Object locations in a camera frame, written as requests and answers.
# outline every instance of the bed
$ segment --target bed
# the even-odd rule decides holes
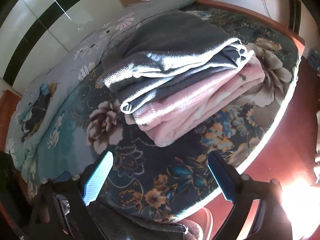
[[[166,6],[178,3],[177,0],[161,1]],[[267,93],[273,95],[274,90],[281,87],[281,95],[273,96],[265,107],[258,106],[255,97],[235,100],[166,148],[156,147],[136,125],[127,125],[121,115],[116,124],[112,124],[118,135],[91,145],[88,134],[92,118],[89,115],[105,106],[112,111],[116,99],[103,85],[104,70],[99,62],[106,44],[99,38],[108,37],[109,46],[123,35],[123,32],[114,35],[116,29],[134,31],[143,22],[139,10],[147,10],[153,1],[151,5],[149,2],[141,3],[140,7],[128,7],[122,12],[124,16],[119,15],[121,17],[88,36],[61,64],[37,78],[22,96],[11,119],[6,152],[12,155],[27,182],[31,198],[36,195],[43,178],[53,179],[64,171],[81,173],[98,157],[96,147],[102,147],[113,153],[114,165],[99,194],[100,203],[146,220],[178,221],[221,192],[206,165],[209,152],[218,151],[239,172],[259,154],[292,98],[303,40],[286,27],[244,8],[207,0],[181,1],[177,8],[182,11],[222,28],[244,44],[255,43],[271,50],[277,58],[272,66],[277,64],[277,67],[265,63],[265,72],[271,80]],[[157,13],[154,8],[152,11],[153,15]],[[74,65],[68,69],[72,77],[61,75],[70,62]],[[39,85],[53,82],[58,85],[46,117],[39,130],[20,145],[17,141],[21,138],[21,132],[17,132],[21,130],[19,116],[34,100]]]

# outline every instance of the red floor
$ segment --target red floor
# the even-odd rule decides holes
[[[297,178],[304,178],[310,184],[315,182],[313,166],[320,78],[304,58],[300,64],[298,76],[293,98],[279,126],[262,152],[245,171],[254,180],[270,181],[272,178],[277,178],[283,187]],[[214,219],[213,237],[232,205],[220,194],[206,207],[212,212]],[[250,229],[253,216],[254,213],[251,212],[245,226],[247,231]],[[311,239],[320,239],[320,232],[317,236],[313,235]]]

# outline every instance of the folded pink blanket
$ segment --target folded pink blanket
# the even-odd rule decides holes
[[[172,144],[264,80],[265,74],[259,60],[255,55],[249,59],[243,68],[223,71],[159,102],[144,105],[132,114],[134,122],[157,146]]]

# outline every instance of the stack of folded clothes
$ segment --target stack of folded clothes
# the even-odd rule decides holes
[[[265,74],[253,50],[197,16],[172,10],[143,24],[106,55],[104,83],[128,124],[165,147]]]

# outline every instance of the floral bedsheet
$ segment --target floral bedsheet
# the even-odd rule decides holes
[[[283,100],[292,96],[287,91],[295,86],[298,50],[288,38],[250,17],[198,4],[183,11],[245,44],[254,43],[265,81],[172,145],[159,148],[138,126],[126,124],[116,95],[103,85],[99,64],[64,102],[42,138],[30,169],[31,196],[42,178],[81,173],[97,152],[111,151],[114,165],[99,200],[146,220],[170,222],[214,197],[218,186],[206,165],[209,152],[218,151],[234,166],[252,154]]]

